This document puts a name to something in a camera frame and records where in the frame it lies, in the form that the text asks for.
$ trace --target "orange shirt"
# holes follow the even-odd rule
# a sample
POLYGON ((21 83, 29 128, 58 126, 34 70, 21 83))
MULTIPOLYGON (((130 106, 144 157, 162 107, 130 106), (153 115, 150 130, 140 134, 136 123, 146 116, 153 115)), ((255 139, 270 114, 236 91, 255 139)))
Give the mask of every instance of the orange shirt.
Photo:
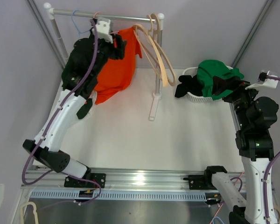
POLYGON ((98 92, 96 104, 105 102, 118 91, 126 89, 136 69, 136 55, 142 58, 140 45, 134 35, 134 28, 118 32, 127 41, 123 60, 109 59, 98 75, 98 84, 94 91, 98 92))

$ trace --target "white wall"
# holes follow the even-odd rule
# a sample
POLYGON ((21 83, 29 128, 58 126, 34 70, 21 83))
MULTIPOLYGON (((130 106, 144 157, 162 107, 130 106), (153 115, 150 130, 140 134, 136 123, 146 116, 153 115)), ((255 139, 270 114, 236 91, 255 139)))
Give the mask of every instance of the white wall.
POLYGON ((0 0, 0 224, 7 224, 32 139, 45 122, 61 68, 24 0, 0 0))
MULTIPOLYGON (((276 71, 280 77, 280 0, 275 2, 238 67, 252 82, 257 81, 262 69, 276 71)), ((280 151, 280 82, 276 90, 261 94, 271 97, 279 104, 278 121, 270 129, 276 154, 280 151)), ((280 158, 273 166, 273 185, 280 199, 280 158)))
MULTIPOLYGON (((43 9, 46 1, 59 9, 106 14, 145 17, 154 12, 164 13, 163 48, 174 68, 197 66, 204 59, 218 59, 230 65, 265 3, 265 0, 35 0, 51 31, 43 9)), ((89 29, 88 18, 74 19, 80 30, 89 29)), ((71 52, 78 35, 70 16, 57 15, 56 20, 71 52)), ((114 30, 133 24, 114 21, 114 30)), ((138 67, 150 65, 142 59, 138 67)))

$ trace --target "white table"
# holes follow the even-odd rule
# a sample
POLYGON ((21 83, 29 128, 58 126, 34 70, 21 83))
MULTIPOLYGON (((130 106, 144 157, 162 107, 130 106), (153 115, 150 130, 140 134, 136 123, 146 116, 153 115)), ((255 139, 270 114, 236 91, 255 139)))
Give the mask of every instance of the white table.
POLYGON ((176 99, 176 87, 167 87, 155 121, 149 121, 154 87, 153 70, 137 69, 126 90, 68 129, 61 150, 95 168, 203 171, 222 165, 230 172, 244 170, 228 103, 176 99))

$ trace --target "blue cable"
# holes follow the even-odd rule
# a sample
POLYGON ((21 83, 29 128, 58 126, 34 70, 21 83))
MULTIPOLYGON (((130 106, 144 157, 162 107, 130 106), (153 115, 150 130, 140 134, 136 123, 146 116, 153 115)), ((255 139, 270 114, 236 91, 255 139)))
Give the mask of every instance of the blue cable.
POLYGON ((213 224, 215 224, 215 222, 214 222, 215 218, 216 218, 216 219, 219 219, 219 221, 221 222, 221 224, 224 224, 224 222, 222 221, 222 219, 220 219, 220 217, 218 217, 218 216, 213 217, 213 219, 212 219, 213 224))
POLYGON ((78 34, 79 34, 79 38, 80 38, 80 34, 84 34, 84 33, 90 32, 90 29, 89 29, 89 30, 86 30, 86 31, 84 31, 84 32, 81 32, 81 31, 79 30, 79 28, 78 28, 78 26, 76 25, 76 23, 75 23, 75 21, 74 21, 74 18, 73 18, 74 14, 75 14, 76 12, 78 12, 78 11, 80 11, 80 10, 76 9, 75 11, 73 11, 73 13, 71 14, 71 17, 70 17, 70 18, 71 18, 73 24, 75 25, 75 27, 76 27, 76 29, 77 29, 77 31, 78 31, 78 34))

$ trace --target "white basket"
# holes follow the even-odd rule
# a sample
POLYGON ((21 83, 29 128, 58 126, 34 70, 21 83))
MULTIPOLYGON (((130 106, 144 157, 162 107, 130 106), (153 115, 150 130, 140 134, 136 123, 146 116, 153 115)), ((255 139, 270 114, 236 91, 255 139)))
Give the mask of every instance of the white basket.
MULTIPOLYGON (((193 68, 187 68, 182 72, 182 75, 186 75, 186 76, 192 76, 194 77, 197 74, 197 70, 198 67, 193 67, 193 68)), ((188 92, 188 98, 190 101, 194 102, 194 103, 204 103, 204 102, 212 102, 212 101, 218 101, 218 100, 222 100, 222 99, 217 99, 217 100, 213 100, 211 97, 198 97, 193 95, 192 93, 188 92)))

